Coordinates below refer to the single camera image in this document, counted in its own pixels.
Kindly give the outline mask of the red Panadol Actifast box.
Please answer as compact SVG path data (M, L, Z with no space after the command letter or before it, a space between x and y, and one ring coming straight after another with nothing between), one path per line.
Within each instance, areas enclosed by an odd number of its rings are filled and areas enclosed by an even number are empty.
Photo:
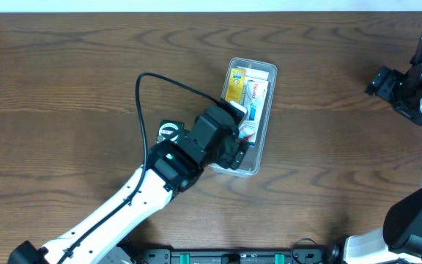
M250 145L255 145L258 134L259 122L254 120L244 120L239 127L239 137L246 140Z

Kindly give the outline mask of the green Zam-Buk tin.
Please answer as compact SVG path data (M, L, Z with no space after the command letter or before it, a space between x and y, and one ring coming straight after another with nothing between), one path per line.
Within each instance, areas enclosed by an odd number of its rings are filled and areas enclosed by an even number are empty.
M178 143L183 128L184 124L182 122L162 120L158 128L156 142L160 143L165 140L170 140L174 143Z

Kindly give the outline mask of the yellow medicine box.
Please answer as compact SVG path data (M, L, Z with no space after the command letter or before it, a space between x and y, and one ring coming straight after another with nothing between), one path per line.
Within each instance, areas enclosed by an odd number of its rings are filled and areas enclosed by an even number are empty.
M228 86L225 94L225 100L240 103L245 86L246 70L241 68L232 68L229 74Z

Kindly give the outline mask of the white Panadol box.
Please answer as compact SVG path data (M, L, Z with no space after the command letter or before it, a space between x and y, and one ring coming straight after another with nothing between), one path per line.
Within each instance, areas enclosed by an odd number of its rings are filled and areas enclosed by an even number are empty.
M255 78L247 81L244 107L248 110L248 120L260 121L268 84L268 81Z

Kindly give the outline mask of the blue fever patch box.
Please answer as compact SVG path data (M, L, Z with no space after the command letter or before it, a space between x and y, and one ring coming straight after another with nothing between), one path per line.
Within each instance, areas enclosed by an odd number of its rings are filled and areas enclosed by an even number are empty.
M269 73L246 67L241 67L241 70L245 70L242 105L248 115L239 128L239 137L255 145L268 91Z

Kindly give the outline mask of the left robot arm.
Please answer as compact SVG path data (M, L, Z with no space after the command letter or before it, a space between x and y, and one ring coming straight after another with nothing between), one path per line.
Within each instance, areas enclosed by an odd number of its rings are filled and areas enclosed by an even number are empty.
M99 263L142 221L194 185L205 166L236 169L248 149L239 126L231 117L199 115L191 130L175 131L151 147L146 163L81 223L39 249L23 242L7 262Z

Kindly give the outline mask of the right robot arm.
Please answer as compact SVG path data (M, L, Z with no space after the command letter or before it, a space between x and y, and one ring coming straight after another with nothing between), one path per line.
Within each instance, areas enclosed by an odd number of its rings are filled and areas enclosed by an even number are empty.
M382 67L365 92L422 126L422 35L410 65L406 73ZM325 262L422 263L422 182L417 191L390 208L382 227L338 240Z

